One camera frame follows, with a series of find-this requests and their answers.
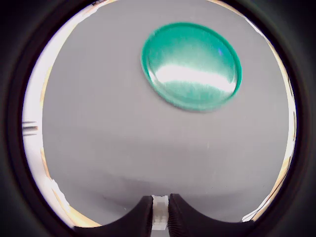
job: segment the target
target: green plastic lid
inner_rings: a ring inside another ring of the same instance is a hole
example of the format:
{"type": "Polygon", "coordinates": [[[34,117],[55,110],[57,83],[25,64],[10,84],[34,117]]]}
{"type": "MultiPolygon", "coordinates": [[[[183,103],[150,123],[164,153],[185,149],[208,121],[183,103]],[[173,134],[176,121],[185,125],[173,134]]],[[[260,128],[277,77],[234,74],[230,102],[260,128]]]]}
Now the green plastic lid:
{"type": "Polygon", "coordinates": [[[232,46],[213,30],[193,23],[154,31],[143,47],[141,63],[154,90],[185,110],[218,107],[241,83],[241,65],[232,46]]]}

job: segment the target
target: white object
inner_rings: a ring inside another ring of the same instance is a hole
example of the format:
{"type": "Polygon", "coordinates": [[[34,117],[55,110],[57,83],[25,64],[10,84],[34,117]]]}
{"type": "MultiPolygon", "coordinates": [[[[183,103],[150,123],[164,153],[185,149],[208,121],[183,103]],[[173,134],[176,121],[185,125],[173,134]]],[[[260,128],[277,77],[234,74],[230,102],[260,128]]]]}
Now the white object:
{"type": "Polygon", "coordinates": [[[153,227],[154,231],[164,231],[167,227],[169,212],[169,198],[168,196],[153,197],[153,227]]]}

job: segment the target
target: gray table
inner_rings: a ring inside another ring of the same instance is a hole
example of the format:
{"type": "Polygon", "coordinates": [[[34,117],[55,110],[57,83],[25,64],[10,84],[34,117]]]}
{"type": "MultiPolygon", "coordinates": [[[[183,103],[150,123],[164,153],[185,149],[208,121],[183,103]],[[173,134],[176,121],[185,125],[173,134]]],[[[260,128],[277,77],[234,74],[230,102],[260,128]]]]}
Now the gray table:
{"type": "Polygon", "coordinates": [[[70,205],[100,224],[143,195],[170,193],[212,218],[240,221],[271,191],[287,134],[284,82],[269,46],[243,18],[204,0],[120,0],[100,8],[65,42],[45,94],[50,174],[70,205]],[[241,88],[220,109],[173,107],[143,75],[146,38],[178,21],[217,31],[240,57],[241,88]]]}

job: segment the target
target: gray surface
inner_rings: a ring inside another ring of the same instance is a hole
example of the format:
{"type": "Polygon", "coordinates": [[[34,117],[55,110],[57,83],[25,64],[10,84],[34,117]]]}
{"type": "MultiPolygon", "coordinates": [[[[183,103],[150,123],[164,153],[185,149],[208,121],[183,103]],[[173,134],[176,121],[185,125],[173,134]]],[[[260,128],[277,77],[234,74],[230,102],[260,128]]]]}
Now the gray surface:
{"type": "Polygon", "coordinates": [[[287,131],[284,82],[268,45],[244,19],[203,0],[121,0],[99,9],[61,49],[43,110],[51,176],[71,206],[100,224],[143,195],[170,193],[212,218],[240,221],[271,191],[287,131]],[[176,21],[214,29],[240,57],[239,92],[211,113],[167,104],[143,75],[147,36],[176,21]]]}

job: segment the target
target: round lid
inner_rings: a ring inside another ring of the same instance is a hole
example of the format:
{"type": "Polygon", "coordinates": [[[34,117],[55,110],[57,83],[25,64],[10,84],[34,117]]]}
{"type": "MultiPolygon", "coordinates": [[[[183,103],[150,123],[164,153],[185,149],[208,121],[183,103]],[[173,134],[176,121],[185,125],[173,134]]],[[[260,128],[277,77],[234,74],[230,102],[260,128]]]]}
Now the round lid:
{"type": "Polygon", "coordinates": [[[198,24],[173,23],[154,31],[143,47],[141,63],[154,90],[186,110],[220,106],[241,83],[241,65],[232,46],[198,24]]]}

